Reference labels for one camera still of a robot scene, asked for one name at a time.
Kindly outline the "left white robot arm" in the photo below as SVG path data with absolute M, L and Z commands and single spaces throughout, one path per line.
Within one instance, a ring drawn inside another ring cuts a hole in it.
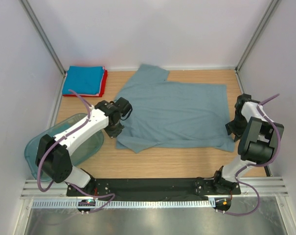
M 124 98 L 117 101 L 101 101 L 95 106 L 82 100 L 87 115 L 65 131 L 50 136 L 45 134 L 39 141 L 36 156 L 37 186 L 42 192 L 49 188 L 41 185 L 41 174 L 45 173 L 52 183 L 67 183 L 68 193 L 78 192 L 84 196 L 96 196 L 96 179 L 85 170 L 74 166 L 72 154 L 92 135 L 104 130 L 110 138 L 116 138 L 124 126 L 122 121 L 133 111 Z

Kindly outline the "grey-blue t shirt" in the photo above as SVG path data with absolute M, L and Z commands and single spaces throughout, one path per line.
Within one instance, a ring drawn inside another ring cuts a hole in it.
M 141 65 L 116 95 L 133 108 L 116 139 L 118 149 L 213 147 L 234 150 L 226 85 L 168 81 L 169 71 Z

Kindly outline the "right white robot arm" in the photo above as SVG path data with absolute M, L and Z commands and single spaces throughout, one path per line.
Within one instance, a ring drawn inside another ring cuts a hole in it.
M 239 141 L 238 156 L 215 172 L 212 189 L 218 194 L 234 192 L 239 179 L 254 167 L 265 167 L 277 157 L 284 126 L 274 122 L 264 111 L 263 105 L 277 98 L 276 94 L 264 101 L 257 101 L 249 94 L 237 97 L 234 120 L 226 124 L 228 135 Z

